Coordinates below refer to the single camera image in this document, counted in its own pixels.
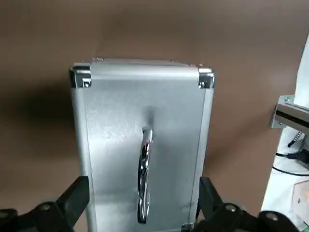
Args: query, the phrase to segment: aluminum case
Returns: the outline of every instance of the aluminum case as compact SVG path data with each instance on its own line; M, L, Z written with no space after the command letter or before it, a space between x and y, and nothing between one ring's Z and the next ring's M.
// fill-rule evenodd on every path
M70 79L82 172L90 184L89 231L169 232L194 223L213 70L172 61L96 59L75 63ZM144 163L150 204L141 223L145 128L152 130Z

